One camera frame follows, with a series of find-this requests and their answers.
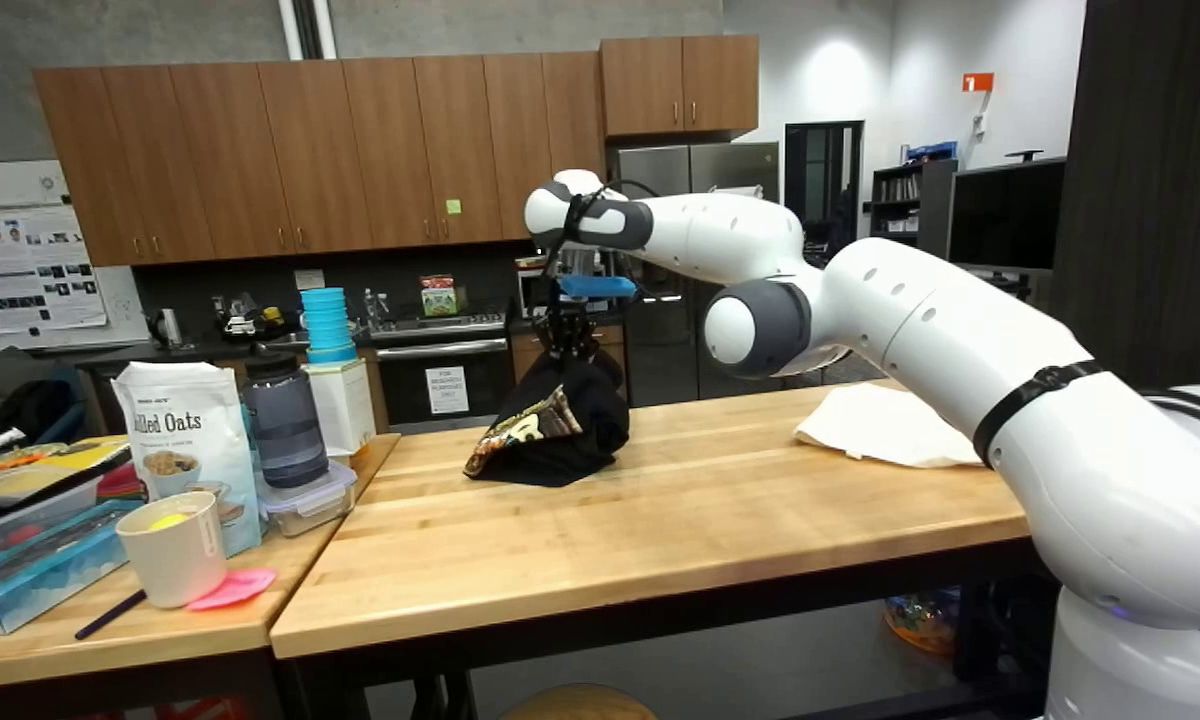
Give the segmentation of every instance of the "upper cabinet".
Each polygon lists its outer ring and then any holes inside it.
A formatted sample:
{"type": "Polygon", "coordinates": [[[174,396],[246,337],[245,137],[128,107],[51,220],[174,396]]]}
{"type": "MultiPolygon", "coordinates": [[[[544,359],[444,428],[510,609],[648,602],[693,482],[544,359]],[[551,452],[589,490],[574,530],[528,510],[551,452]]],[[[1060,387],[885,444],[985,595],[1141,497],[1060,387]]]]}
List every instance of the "upper cabinet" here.
{"type": "Polygon", "coordinates": [[[203,66],[166,73],[188,184],[203,235],[166,248],[166,260],[272,257],[291,241],[278,161],[255,66],[203,66]]]}
{"type": "Polygon", "coordinates": [[[410,59],[348,59],[343,79],[357,119],[357,180],[366,203],[364,230],[343,248],[433,243],[434,203],[410,59]]]}
{"type": "Polygon", "coordinates": [[[508,241],[500,223],[488,79],[481,57],[421,57],[417,91],[444,243],[508,241]]]}
{"type": "Polygon", "coordinates": [[[37,73],[94,265],[524,241],[609,137],[743,134],[756,39],[37,73]]]}
{"type": "Polygon", "coordinates": [[[544,57],[544,100],[548,100],[551,172],[589,168],[605,177],[600,57],[597,52],[544,57]]]}
{"type": "Polygon", "coordinates": [[[524,235],[524,202],[559,168],[600,172],[597,52],[485,57],[497,202],[503,235],[524,235]]]}
{"type": "Polygon", "coordinates": [[[605,39],[605,137],[741,137],[756,127],[756,37],[605,39]]]}
{"type": "Polygon", "coordinates": [[[110,172],[117,119],[107,113],[103,73],[37,73],[37,87],[89,235],[89,257],[94,265],[132,265],[137,257],[150,257],[122,220],[128,203],[121,177],[110,172]]]}

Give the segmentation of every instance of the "white towel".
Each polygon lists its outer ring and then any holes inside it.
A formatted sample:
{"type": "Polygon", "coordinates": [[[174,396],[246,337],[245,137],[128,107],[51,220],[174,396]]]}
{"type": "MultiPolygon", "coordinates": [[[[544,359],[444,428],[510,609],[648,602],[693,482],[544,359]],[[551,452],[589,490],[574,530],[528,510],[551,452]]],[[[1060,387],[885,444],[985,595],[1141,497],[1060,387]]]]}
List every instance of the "white towel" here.
{"type": "Polygon", "coordinates": [[[795,424],[795,441],[909,468],[980,466],[966,438],[945,424],[918,396],[880,386],[832,387],[795,424]]]}

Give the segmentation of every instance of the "wooden countertop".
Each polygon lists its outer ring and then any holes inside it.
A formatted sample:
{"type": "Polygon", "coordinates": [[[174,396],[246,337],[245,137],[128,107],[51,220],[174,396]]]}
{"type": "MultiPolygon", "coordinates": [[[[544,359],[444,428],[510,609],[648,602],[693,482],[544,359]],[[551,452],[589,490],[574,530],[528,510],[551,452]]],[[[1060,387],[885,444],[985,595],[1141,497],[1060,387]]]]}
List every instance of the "wooden countertop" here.
{"type": "MultiPolygon", "coordinates": [[[[364,486],[397,450],[397,441],[400,438],[375,438],[364,452],[357,452],[357,471],[364,486]]],[[[117,625],[98,627],[94,637],[72,641],[89,621],[137,593],[137,576],[128,569],[117,569],[110,576],[89,584],[81,595],[45,614],[29,627],[0,637],[0,684],[269,648],[272,621],[278,615],[291,589],[300,589],[331,531],[336,525],[313,530],[291,541],[269,535],[258,548],[235,555],[232,569],[274,571],[274,584],[250,606],[221,614],[161,614],[150,606],[141,606],[117,625]]]]}
{"type": "Polygon", "coordinates": [[[318,656],[1026,535],[994,471],[795,444],[820,396],[636,408],[619,460],[571,490],[464,482],[481,428],[403,438],[272,648],[318,656]]]}

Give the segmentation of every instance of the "plastic container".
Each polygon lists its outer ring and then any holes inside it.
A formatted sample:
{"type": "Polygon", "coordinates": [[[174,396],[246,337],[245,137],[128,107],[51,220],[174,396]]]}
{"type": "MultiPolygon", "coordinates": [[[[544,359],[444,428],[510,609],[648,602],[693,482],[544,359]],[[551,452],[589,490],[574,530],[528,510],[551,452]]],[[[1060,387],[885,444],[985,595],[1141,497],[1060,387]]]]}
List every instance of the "plastic container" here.
{"type": "Polygon", "coordinates": [[[364,359],[302,363],[302,371],[317,396],[325,455],[357,455],[375,434],[364,359]]]}
{"type": "Polygon", "coordinates": [[[246,363],[246,438],[272,490],[307,486],[327,471],[317,396],[291,363],[246,363]]]}
{"type": "Polygon", "coordinates": [[[117,522],[137,500],[103,500],[0,553],[0,632],[15,632],[122,563],[117,522]]]}
{"type": "Polygon", "coordinates": [[[0,553],[5,548],[21,548],[45,531],[51,531],[56,525],[62,525],[66,516],[81,516],[83,510],[94,506],[94,486],[103,478],[90,478],[61,497],[46,497],[39,506],[29,506],[21,512],[0,516],[0,553]]]}
{"type": "Polygon", "coordinates": [[[357,355],[343,287],[302,287],[302,329],[313,363],[343,363],[357,355]]]}
{"type": "Polygon", "coordinates": [[[348,516],[357,506],[357,471],[343,460],[327,460],[327,478],[300,490],[264,490],[264,516],[278,535],[302,535],[318,525],[348,516]]]}

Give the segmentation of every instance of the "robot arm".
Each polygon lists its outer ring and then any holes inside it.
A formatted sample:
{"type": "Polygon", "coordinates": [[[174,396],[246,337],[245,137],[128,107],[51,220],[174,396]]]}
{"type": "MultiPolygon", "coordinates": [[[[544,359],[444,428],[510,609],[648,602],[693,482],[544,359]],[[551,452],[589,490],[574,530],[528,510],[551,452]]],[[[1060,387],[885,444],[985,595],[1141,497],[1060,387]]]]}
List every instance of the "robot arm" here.
{"type": "Polygon", "coordinates": [[[628,202],[559,172],[528,198],[524,223],[539,243],[600,243],[722,283],[702,316],[722,369],[801,371],[822,350],[860,351],[975,441],[1070,593],[1200,627],[1200,441],[1052,316],[893,241],[807,267],[801,220],[750,198],[628,202]]]}

